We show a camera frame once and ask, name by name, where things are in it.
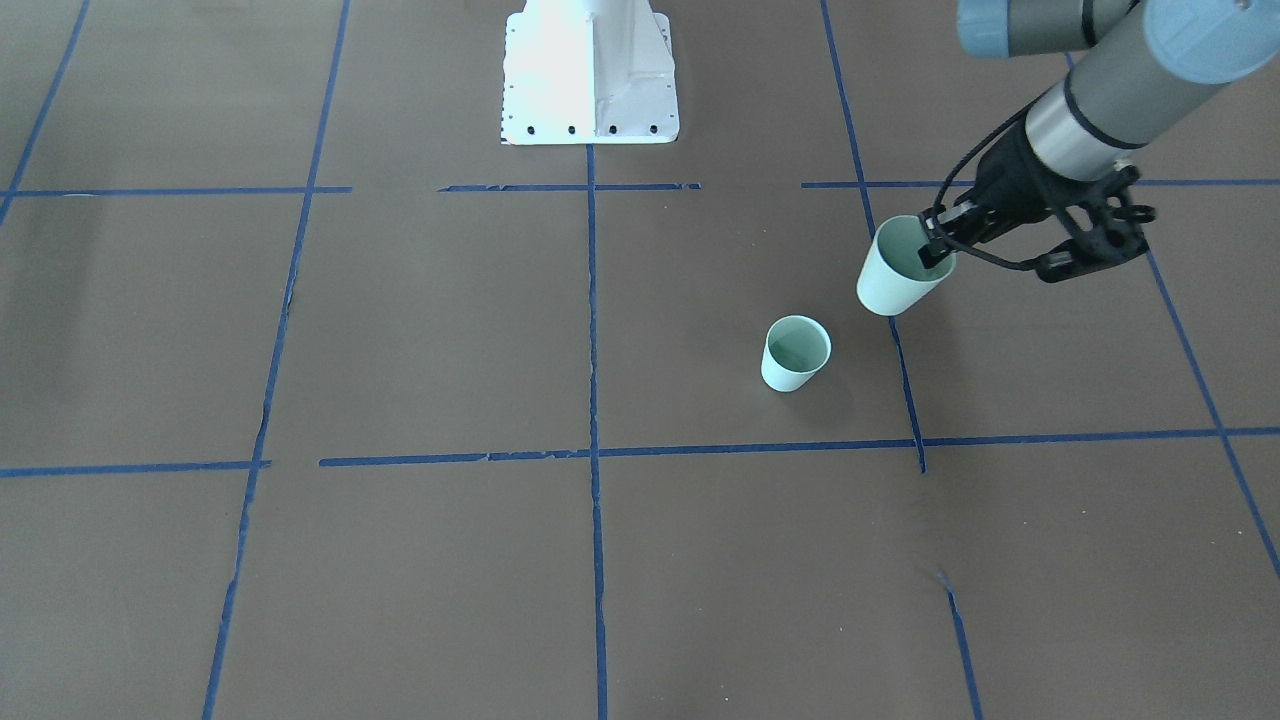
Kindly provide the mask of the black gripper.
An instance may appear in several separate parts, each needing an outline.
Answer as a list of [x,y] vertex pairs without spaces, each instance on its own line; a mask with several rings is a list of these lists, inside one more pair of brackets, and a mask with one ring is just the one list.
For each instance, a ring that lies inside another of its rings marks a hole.
[[1144,225],[1156,219],[1151,205],[1132,201],[1130,187],[1140,178],[1129,161],[1105,161],[1084,179],[1042,161],[1023,126],[1002,133],[977,165],[975,183],[965,202],[936,204],[918,215],[925,243],[916,255],[934,269],[956,252],[1000,265],[1001,259],[979,249],[1024,225],[1055,220],[1065,240],[1036,259],[1036,275],[1059,283],[1107,270],[1149,251]]

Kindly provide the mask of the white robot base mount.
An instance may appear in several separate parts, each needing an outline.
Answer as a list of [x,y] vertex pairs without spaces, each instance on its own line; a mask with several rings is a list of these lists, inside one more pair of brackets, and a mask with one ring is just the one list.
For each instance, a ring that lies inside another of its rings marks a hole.
[[504,41],[502,143],[678,138],[672,27],[649,1],[526,1]]

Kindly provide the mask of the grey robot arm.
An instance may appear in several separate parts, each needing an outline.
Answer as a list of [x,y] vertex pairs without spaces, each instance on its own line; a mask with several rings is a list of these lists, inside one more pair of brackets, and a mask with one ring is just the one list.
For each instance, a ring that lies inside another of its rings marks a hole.
[[1082,59],[965,155],[973,186],[919,215],[922,265],[964,252],[1056,283],[1147,254],[1132,155],[1271,61],[1277,17],[1275,1],[960,1],[973,56]]

